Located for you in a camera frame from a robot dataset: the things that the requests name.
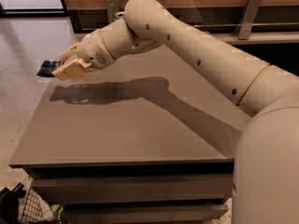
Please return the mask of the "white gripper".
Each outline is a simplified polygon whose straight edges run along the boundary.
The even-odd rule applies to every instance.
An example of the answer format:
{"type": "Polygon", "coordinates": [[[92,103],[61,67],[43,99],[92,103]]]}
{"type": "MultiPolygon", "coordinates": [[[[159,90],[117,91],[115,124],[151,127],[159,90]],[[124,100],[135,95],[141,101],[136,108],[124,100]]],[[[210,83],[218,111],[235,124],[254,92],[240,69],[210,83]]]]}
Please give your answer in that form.
{"type": "Polygon", "coordinates": [[[93,68],[104,69],[115,62],[107,50],[100,29],[85,35],[80,43],[63,51],[56,60],[59,61],[58,66],[51,73],[60,80],[82,77],[93,68]],[[67,61],[74,54],[79,58],[67,61]]]}

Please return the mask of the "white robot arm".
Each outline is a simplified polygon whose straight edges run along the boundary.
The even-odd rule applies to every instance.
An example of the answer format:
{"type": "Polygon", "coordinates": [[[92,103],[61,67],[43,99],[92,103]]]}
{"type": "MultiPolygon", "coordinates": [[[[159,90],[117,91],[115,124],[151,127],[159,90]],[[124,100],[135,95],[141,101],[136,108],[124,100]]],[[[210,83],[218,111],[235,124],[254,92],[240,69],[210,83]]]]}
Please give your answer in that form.
{"type": "Polygon", "coordinates": [[[82,77],[161,45],[251,117],[235,155],[232,224],[298,224],[296,75],[178,20],[156,0],[129,0],[120,19],[63,52],[53,75],[82,77]]]}

